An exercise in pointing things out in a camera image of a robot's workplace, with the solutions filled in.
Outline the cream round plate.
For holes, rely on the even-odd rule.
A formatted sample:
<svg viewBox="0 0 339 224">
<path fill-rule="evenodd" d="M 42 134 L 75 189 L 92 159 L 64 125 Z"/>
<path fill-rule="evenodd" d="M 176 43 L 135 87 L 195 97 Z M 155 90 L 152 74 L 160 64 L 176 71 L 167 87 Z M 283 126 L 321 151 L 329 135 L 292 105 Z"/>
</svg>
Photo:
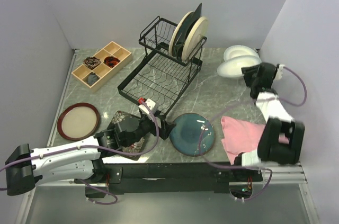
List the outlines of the cream round plate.
<svg viewBox="0 0 339 224">
<path fill-rule="evenodd" d="M 262 61 L 259 57 L 251 55 L 230 58 L 219 65 L 219 67 L 217 68 L 217 74 L 225 78 L 239 78 L 243 76 L 243 67 L 256 66 L 259 65 L 261 62 Z"/>
</svg>

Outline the white fluted plate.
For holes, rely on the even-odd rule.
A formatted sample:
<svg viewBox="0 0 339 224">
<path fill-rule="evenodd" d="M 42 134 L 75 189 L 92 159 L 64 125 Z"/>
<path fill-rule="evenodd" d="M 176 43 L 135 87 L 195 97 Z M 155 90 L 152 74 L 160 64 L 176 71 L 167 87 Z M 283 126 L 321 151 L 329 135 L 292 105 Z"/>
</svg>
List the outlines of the white fluted plate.
<svg viewBox="0 0 339 224">
<path fill-rule="evenodd" d="M 224 61 L 227 61 L 229 59 L 239 57 L 239 56 L 256 56 L 259 57 L 258 53 L 247 46 L 243 45 L 234 45 L 231 47 L 228 47 L 224 52 Z"/>
</svg>

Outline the teal brown rimmed plate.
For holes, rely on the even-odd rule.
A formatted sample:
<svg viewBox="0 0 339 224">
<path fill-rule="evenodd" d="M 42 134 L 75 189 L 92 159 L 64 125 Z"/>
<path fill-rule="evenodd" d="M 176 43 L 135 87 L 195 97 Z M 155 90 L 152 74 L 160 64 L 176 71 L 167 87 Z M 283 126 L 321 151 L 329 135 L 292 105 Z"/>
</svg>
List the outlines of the teal brown rimmed plate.
<svg viewBox="0 0 339 224">
<path fill-rule="evenodd" d="M 207 153 L 215 143 L 216 133 L 210 122 L 197 113 L 185 113 L 174 120 L 169 134 L 174 148 L 180 153 L 198 157 Z"/>
</svg>

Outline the black square floral plate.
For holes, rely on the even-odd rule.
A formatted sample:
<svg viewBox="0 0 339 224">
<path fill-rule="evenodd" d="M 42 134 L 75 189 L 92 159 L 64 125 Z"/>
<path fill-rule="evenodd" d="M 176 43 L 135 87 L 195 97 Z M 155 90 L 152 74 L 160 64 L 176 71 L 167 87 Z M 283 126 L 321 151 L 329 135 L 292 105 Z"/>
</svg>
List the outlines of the black square floral plate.
<svg viewBox="0 0 339 224">
<path fill-rule="evenodd" d="M 131 160 L 138 160 L 140 155 L 136 153 L 142 152 L 145 147 L 145 138 L 137 140 L 135 138 L 135 131 L 137 128 L 137 116 L 124 111 L 116 111 L 108 130 L 113 130 L 114 139 L 110 139 L 108 144 L 113 146 L 114 144 L 118 147 L 118 151 L 124 152 L 122 155 L 125 158 Z"/>
</svg>

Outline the round red rimmed plate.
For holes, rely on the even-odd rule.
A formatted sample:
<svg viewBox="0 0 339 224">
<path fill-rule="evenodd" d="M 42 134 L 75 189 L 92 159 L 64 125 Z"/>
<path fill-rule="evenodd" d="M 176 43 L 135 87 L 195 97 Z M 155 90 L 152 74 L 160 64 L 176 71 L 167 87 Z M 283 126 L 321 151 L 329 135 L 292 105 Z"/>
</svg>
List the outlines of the round red rimmed plate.
<svg viewBox="0 0 339 224">
<path fill-rule="evenodd" d="M 67 140 L 79 141 L 91 136 L 101 121 L 97 108 L 89 103 L 76 103 L 64 110 L 58 118 L 58 133 Z"/>
</svg>

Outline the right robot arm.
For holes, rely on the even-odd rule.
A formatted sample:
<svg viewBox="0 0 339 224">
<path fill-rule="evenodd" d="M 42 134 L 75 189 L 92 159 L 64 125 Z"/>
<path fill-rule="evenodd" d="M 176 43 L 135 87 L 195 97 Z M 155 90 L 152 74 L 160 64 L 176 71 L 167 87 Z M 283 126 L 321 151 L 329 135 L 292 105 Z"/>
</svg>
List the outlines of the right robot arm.
<svg viewBox="0 0 339 224">
<path fill-rule="evenodd" d="M 273 82 L 282 78 L 284 70 L 296 76 L 302 84 L 304 98 L 300 104 L 279 97 L 272 88 Z M 241 71 L 245 84 L 250 89 L 250 97 L 263 114 L 266 124 L 257 148 L 247 153 L 240 153 L 234 160 L 233 177 L 238 181 L 246 180 L 251 175 L 251 168 L 262 166 L 267 162 L 293 165 L 299 161 L 305 125 L 295 120 L 281 103 L 301 107 L 307 100 L 304 81 L 285 65 L 262 62 L 243 67 Z"/>
</svg>

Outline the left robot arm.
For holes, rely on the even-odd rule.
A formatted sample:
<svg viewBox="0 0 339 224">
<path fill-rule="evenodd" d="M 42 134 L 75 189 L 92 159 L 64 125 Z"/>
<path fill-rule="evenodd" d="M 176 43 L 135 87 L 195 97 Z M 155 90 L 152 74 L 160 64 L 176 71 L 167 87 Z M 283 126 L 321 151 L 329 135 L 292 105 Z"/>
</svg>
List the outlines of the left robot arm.
<svg viewBox="0 0 339 224">
<path fill-rule="evenodd" d="M 151 133 L 157 139 L 166 139 L 175 124 L 154 122 L 150 116 L 140 117 L 118 111 L 108 127 L 86 139 L 50 148 L 30 148 L 22 144 L 11 153 L 3 170 L 6 174 L 7 195 L 24 194 L 37 185 L 67 179 L 98 183 L 107 170 L 103 159 L 113 155 L 137 157 L 140 152 L 124 149 Z"/>
</svg>

